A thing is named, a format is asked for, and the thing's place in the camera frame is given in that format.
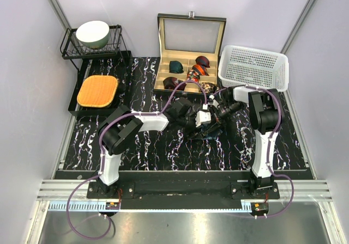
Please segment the red floral rolled tie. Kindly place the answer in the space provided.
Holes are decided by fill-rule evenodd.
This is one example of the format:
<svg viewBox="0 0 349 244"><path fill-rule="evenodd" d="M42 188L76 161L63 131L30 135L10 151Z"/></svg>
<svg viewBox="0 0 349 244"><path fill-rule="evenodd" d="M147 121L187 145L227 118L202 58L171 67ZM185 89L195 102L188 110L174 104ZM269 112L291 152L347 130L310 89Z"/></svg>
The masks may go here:
<svg viewBox="0 0 349 244"><path fill-rule="evenodd" d="M196 83L199 83L200 81L200 75L195 71L189 71L186 76L187 80L194 81Z"/></svg>

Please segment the beige floral rolled tie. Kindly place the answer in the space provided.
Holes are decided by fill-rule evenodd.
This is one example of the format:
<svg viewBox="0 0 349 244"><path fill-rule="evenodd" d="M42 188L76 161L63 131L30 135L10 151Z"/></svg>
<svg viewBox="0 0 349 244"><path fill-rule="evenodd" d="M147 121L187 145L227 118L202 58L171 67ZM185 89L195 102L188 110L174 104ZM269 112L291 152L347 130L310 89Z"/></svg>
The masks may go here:
<svg viewBox="0 0 349 244"><path fill-rule="evenodd" d="M201 86L199 91L200 92L204 91L206 94L214 94L215 92L217 92L219 90L218 86L214 83L200 82L199 85Z"/></svg>

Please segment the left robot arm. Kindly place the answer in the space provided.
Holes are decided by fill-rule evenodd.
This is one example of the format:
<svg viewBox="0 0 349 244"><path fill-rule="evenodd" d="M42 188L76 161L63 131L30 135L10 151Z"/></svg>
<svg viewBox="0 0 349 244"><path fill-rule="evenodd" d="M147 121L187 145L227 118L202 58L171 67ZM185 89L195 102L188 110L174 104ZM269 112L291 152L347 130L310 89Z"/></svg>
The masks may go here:
<svg viewBox="0 0 349 244"><path fill-rule="evenodd" d="M119 166L122 154L131 146L135 136L145 131L165 131L170 127L196 128L196 112L193 104L180 98L165 105L161 111L134 112L127 106L119 106L99 125L100 170L97 183L105 198L117 194Z"/></svg>

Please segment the orange striped rolled tie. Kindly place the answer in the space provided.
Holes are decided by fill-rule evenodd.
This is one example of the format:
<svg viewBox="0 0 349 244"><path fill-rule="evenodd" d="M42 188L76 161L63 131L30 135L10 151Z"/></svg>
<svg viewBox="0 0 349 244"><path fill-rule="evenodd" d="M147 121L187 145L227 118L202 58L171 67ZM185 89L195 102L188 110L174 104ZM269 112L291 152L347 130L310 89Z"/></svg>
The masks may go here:
<svg viewBox="0 0 349 244"><path fill-rule="evenodd" d="M203 65L195 64L192 66L191 70L198 76L209 76L206 67Z"/></svg>

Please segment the maroon striped rolled tie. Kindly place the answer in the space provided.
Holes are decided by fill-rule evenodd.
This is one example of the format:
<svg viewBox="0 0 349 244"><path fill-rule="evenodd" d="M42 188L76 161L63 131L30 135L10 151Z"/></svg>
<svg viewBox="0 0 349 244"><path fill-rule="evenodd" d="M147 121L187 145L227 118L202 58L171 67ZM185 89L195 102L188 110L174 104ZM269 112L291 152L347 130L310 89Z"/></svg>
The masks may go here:
<svg viewBox="0 0 349 244"><path fill-rule="evenodd" d="M204 66L205 68L209 68L210 67L210 61L207 57L205 56L198 56L196 59L195 59L195 62L196 64L198 65L202 65Z"/></svg>

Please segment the black tie storage box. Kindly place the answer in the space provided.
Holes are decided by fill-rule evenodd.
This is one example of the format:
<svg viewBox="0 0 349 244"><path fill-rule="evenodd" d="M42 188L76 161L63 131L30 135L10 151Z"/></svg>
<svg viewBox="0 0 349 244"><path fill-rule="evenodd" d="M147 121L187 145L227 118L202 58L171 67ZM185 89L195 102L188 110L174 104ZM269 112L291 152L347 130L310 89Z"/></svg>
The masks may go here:
<svg viewBox="0 0 349 244"><path fill-rule="evenodd" d="M160 63L153 88L155 96L170 96L172 90L164 89L163 80L167 77L176 77L185 81L198 56L205 56L210 61L210 67L207 68L209 76L201 76L199 83L217 84L218 62L226 19L196 16L193 12L189 15L159 13L157 19ZM169 63L172 60L181 62L184 70L182 74L169 72Z"/></svg>

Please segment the black tray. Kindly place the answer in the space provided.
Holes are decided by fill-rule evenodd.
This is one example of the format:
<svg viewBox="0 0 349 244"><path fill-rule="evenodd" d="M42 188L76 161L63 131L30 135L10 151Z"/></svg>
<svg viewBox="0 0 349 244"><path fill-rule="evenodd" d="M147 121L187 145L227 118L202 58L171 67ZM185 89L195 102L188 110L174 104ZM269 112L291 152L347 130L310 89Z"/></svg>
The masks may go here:
<svg viewBox="0 0 349 244"><path fill-rule="evenodd" d="M129 51L84 59L68 111L77 117L108 115L127 104L132 63Z"/></svg>

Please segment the white green bowl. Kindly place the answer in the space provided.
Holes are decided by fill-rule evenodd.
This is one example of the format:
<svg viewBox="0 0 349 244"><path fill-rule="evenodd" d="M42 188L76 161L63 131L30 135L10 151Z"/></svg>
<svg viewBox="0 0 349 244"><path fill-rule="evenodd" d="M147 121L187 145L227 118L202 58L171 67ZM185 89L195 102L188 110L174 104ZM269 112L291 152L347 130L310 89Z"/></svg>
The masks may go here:
<svg viewBox="0 0 349 244"><path fill-rule="evenodd" d="M109 41L110 28L104 21L89 21L76 30L76 37L87 48L101 49Z"/></svg>

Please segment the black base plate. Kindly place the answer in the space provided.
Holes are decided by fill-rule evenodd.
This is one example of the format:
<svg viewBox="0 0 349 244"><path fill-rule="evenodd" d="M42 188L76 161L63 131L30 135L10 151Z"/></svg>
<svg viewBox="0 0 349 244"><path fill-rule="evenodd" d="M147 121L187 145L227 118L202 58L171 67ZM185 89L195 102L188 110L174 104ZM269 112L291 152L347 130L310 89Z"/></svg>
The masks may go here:
<svg viewBox="0 0 349 244"><path fill-rule="evenodd" d="M262 181L254 189L248 171L121 171L111 186L100 180L88 184L88 199L121 198L130 210L228 210L241 208L242 200L279 200L276 182Z"/></svg>

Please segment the white plastic basket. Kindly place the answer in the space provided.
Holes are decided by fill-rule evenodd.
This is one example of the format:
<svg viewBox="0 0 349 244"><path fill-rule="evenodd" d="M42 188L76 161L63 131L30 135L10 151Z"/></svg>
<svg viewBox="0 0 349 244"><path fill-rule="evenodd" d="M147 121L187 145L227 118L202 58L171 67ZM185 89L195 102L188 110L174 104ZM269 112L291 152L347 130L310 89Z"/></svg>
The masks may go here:
<svg viewBox="0 0 349 244"><path fill-rule="evenodd" d="M227 45L221 54L218 78L224 87L248 84L285 92L289 84L288 58L282 53Z"/></svg>

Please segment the dark red rolled tie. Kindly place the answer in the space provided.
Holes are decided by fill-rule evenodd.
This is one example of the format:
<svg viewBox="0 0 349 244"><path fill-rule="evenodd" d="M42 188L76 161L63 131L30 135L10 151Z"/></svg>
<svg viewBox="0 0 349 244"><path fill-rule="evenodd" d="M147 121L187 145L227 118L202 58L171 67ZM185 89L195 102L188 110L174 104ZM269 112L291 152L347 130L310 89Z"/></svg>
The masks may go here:
<svg viewBox="0 0 349 244"><path fill-rule="evenodd" d="M164 89L167 90L180 90L184 91L186 88L186 83L182 84L183 81L176 77L167 77L163 80Z"/></svg>

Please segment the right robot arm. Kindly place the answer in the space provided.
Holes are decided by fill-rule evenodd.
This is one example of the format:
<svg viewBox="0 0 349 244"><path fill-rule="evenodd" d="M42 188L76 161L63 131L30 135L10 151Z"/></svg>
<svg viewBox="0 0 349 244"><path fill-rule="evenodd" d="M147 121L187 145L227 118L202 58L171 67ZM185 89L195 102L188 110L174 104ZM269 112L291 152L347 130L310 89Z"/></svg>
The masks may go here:
<svg viewBox="0 0 349 244"><path fill-rule="evenodd" d="M283 113L276 89L249 85L223 88L214 93L220 102L244 103L249 108L250 125L255 131L255 157L248 180L248 193L261 198L274 188L273 156Z"/></svg>

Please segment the dark green rolled tie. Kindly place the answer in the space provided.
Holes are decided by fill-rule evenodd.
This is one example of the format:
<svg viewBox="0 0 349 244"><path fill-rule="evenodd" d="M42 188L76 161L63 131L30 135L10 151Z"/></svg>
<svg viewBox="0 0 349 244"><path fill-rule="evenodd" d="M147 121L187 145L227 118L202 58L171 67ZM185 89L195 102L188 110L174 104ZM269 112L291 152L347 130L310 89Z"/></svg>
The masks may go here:
<svg viewBox="0 0 349 244"><path fill-rule="evenodd" d="M169 63L169 72L172 74L182 74L184 72L181 62L172 60Z"/></svg>

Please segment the blue patterned necktie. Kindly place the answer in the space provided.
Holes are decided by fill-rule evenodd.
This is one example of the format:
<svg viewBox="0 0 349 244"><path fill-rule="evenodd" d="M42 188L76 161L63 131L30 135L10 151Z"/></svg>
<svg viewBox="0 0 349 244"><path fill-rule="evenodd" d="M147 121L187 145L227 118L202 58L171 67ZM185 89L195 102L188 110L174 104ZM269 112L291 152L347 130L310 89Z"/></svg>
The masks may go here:
<svg viewBox="0 0 349 244"><path fill-rule="evenodd" d="M196 135L197 139L202 140L216 140L222 133L222 129L219 127L214 128L202 128L199 133Z"/></svg>

